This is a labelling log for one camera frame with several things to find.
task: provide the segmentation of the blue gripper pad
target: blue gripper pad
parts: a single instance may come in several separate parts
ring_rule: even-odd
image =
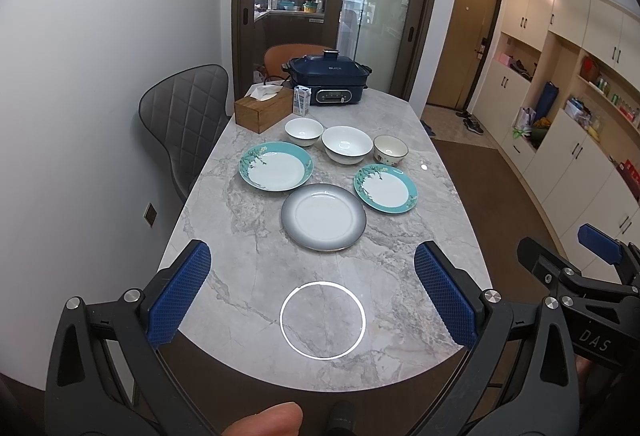
[[[146,339],[153,349],[158,349],[158,346],[171,342],[174,338],[210,269],[209,247],[200,242],[149,310]]]
[[[610,265],[617,265],[622,261],[622,249],[618,242],[588,223],[578,230],[578,241]]]
[[[414,266],[452,339],[471,349],[478,339],[476,317],[449,273],[424,244],[415,249]]]

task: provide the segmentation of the black shoe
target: black shoe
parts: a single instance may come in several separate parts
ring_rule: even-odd
[[[420,121],[420,124],[422,124],[422,127],[424,127],[424,130],[427,132],[427,135],[430,137],[435,137],[436,134],[433,132],[433,129],[431,129],[431,126],[429,124],[427,124],[425,121]]]
[[[356,406],[351,402],[335,403],[329,413],[329,419],[326,423],[327,434],[345,434],[346,431],[353,432],[356,425]]]
[[[463,121],[465,123],[466,129],[475,133],[476,135],[482,135],[484,133],[484,129],[480,127],[480,124],[476,121],[472,121],[471,119],[465,119]]]

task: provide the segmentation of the orange chair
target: orange chair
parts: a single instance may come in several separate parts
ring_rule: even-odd
[[[264,53],[264,67],[267,70],[267,81],[270,79],[286,79],[288,74],[282,70],[282,65],[294,57],[306,54],[322,54],[328,47],[319,44],[305,44],[295,42],[271,46]]]

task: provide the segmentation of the gray quilted chair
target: gray quilted chair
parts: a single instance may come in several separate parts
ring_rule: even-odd
[[[227,88],[225,69],[207,64],[167,77],[140,99],[140,120],[169,154],[183,202],[229,121]]]

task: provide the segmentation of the teal rimmed plate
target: teal rimmed plate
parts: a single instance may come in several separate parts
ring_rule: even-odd
[[[265,191],[288,191],[305,183],[314,170],[309,154],[289,142],[266,142],[252,147],[238,164],[240,176]]]
[[[364,203],[390,214],[407,212],[418,201],[413,180],[399,169],[381,163],[361,168],[353,178],[353,187]]]

